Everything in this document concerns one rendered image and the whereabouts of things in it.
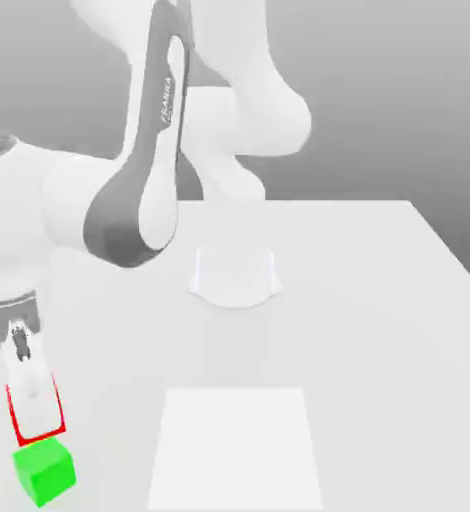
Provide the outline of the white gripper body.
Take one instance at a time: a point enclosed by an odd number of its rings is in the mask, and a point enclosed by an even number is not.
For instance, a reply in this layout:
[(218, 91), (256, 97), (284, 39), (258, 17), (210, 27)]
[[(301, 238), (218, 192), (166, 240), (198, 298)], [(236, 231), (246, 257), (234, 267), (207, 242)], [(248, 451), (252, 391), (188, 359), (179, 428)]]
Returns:
[(23, 438), (34, 438), (61, 425), (51, 368), (40, 334), (27, 334), (30, 357), (19, 360), (12, 339), (5, 340), (1, 354), (7, 371), (15, 416)]

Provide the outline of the small red cube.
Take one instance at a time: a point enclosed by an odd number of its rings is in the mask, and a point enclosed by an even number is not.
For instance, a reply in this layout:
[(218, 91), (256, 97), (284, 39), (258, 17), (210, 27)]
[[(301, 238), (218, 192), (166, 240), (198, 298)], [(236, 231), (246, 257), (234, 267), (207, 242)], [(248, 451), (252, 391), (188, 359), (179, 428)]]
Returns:
[(6, 386), (8, 410), (20, 447), (48, 439), (66, 431), (59, 390), (52, 372), (36, 395)]

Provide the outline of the small green cube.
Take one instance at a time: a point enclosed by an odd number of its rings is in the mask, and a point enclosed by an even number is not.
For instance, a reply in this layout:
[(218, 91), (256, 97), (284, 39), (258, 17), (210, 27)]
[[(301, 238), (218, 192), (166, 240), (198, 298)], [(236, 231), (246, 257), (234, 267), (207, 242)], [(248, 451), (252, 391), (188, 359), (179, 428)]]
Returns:
[(21, 487), (38, 508), (76, 484), (73, 457), (56, 437), (19, 448), (12, 461)]

